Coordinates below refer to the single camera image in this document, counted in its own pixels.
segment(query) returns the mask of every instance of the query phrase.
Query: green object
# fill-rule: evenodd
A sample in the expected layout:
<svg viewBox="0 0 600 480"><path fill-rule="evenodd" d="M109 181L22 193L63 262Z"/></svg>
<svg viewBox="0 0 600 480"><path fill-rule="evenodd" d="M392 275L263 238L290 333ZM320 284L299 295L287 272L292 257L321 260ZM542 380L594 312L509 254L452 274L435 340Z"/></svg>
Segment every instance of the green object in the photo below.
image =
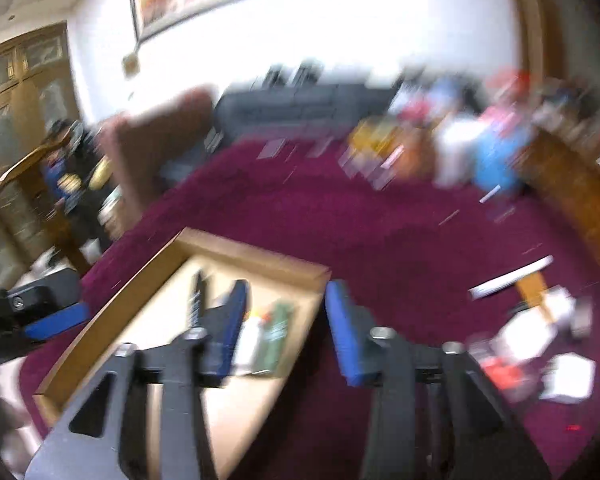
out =
<svg viewBox="0 0 600 480"><path fill-rule="evenodd" d="M273 375L276 371L285 345L290 310L290 306L282 302L273 307L258 350L254 374Z"/></svg>

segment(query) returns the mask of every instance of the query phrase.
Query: cardboard box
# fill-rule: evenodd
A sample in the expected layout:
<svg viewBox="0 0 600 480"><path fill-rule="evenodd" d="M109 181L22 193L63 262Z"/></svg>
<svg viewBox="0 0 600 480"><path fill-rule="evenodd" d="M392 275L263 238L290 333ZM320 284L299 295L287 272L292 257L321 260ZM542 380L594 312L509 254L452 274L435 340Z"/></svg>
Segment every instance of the cardboard box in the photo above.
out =
<svg viewBox="0 0 600 480"><path fill-rule="evenodd" d="M152 348L186 329L192 277L201 268L210 277L210 299L226 293L234 280L243 278L250 283L250 304L284 300L294 306L274 377L230 377L224 388L204 391L216 471L221 479L229 476L272 409L302 349L330 277L326 267L185 229L104 306L44 379L34 399L50 426L74 392L120 343ZM152 407L148 418L150 426L158 423L159 406ZM149 460L155 466L158 432L148 431Z"/></svg>

